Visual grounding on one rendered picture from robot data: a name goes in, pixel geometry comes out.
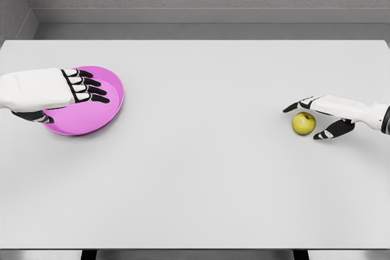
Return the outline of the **pink round plate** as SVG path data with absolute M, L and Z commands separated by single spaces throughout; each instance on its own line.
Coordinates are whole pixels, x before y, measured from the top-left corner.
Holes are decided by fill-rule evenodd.
M 53 124 L 44 126 L 61 135 L 85 135 L 107 125 L 119 112 L 124 101 L 124 87 L 121 79 L 112 71 L 98 66 L 80 66 L 79 69 L 92 73 L 107 92 L 109 103 L 84 102 L 66 108 L 46 110 L 54 119 Z

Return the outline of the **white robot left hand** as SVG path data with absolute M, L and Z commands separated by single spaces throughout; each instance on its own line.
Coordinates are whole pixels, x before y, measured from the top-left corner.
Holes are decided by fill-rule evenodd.
M 13 72 L 19 92 L 15 107 L 10 109 L 15 116 L 42 124 L 53 124 L 54 119 L 45 110 L 66 108 L 84 102 L 110 102 L 107 92 L 92 73 L 81 69 L 34 69 Z

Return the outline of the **yellow-green apple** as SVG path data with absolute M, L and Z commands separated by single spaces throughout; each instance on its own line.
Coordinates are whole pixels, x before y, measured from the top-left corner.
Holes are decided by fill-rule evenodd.
M 299 112 L 292 119 L 292 129 L 298 135 L 309 135 L 316 128 L 316 118 L 307 112 Z

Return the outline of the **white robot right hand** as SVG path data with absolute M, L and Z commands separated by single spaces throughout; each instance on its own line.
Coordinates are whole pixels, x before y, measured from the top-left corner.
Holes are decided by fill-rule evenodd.
M 299 100 L 286 107 L 283 112 L 287 113 L 298 108 L 313 110 L 339 118 L 325 130 L 313 136 L 314 140 L 327 140 L 338 138 L 354 130 L 355 123 L 363 121 L 364 115 L 368 113 L 369 106 L 354 100 L 326 95 L 312 96 Z

